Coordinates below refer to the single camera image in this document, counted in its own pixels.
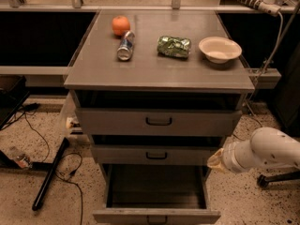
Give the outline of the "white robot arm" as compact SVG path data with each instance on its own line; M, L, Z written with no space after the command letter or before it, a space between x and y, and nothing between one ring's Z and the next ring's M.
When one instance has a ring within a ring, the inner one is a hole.
M300 142L273 127L261 127L250 138L219 148L207 160L219 172L246 173L254 168L300 168Z

